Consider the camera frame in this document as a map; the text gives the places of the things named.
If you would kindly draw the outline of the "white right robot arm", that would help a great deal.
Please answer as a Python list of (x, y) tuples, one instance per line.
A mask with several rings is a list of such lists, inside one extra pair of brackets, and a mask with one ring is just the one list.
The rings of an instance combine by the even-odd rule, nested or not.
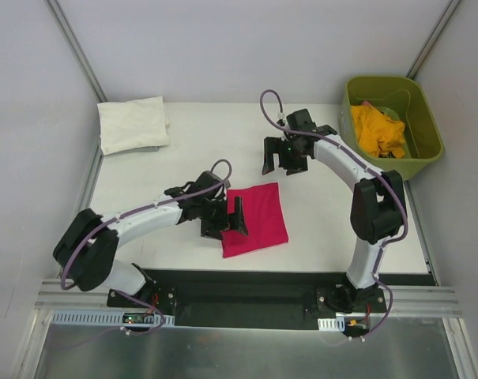
[(355, 249), (342, 284), (328, 292), (325, 303), (337, 312), (360, 311), (377, 295), (378, 270), (386, 247), (408, 232), (402, 177), (358, 156), (331, 126), (316, 126), (306, 109), (282, 117), (274, 126), (283, 134), (265, 138), (263, 174), (275, 167), (287, 174), (305, 172), (308, 159), (315, 159), (352, 191), (350, 223), (356, 235)]

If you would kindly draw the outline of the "magenta t shirt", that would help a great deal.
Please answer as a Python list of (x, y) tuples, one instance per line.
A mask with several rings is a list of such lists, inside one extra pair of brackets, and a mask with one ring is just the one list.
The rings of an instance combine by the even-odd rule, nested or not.
[(246, 189), (228, 191), (228, 212), (235, 210), (236, 198), (243, 201), (248, 235), (225, 231), (222, 257), (230, 258), (288, 243), (289, 237), (280, 202), (279, 184), (271, 182)]

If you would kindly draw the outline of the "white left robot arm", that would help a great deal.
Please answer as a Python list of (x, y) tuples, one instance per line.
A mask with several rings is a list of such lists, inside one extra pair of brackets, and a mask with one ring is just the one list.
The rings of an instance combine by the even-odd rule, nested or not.
[(248, 235), (243, 200), (228, 200), (228, 187), (227, 180), (204, 171), (129, 211), (109, 216), (90, 208), (80, 211), (53, 251), (62, 268), (62, 289), (106, 287), (125, 294), (136, 307), (147, 306), (157, 291), (155, 280), (139, 265), (116, 259), (117, 251), (148, 233), (193, 220), (200, 221), (204, 238), (222, 240), (226, 231)]

